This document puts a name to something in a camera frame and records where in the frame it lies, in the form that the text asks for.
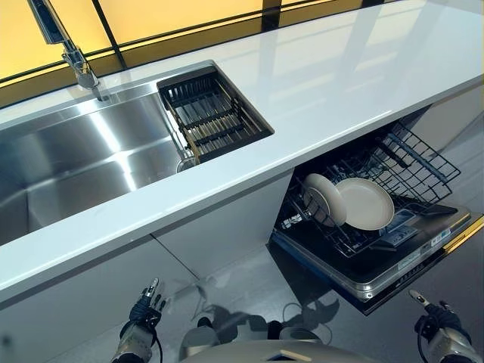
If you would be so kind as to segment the right robot hand dark glove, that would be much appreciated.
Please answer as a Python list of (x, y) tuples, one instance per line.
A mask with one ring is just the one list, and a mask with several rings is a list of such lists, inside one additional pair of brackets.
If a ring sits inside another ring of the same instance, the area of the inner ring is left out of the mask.
[(411, 298), (423, 306), (425, 315), (422, 315), (414, 326), (414, 332), (423, 336), (427, 341), (431, 341), (439, 329), (450, 328), (462, 334), (470, 342), (468, 332), (463, 329), (461, 320), (451, 309), (450, 305), (443, 300), (439, 301), (439, 306), (429, 302), (416, 290), (408, 291)]

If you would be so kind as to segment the left robot hand dark glove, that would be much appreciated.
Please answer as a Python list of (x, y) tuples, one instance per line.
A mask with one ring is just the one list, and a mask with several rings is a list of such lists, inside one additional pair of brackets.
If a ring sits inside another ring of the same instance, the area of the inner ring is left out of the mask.
[(158, 292), (160, 279), (154, 278), (147, 287), (145, 287), (136, 303), (129, 313), (129, 321), (139, 325), (151, 333), (155, 331), (162, 316), (162, 310), (166, 301)]

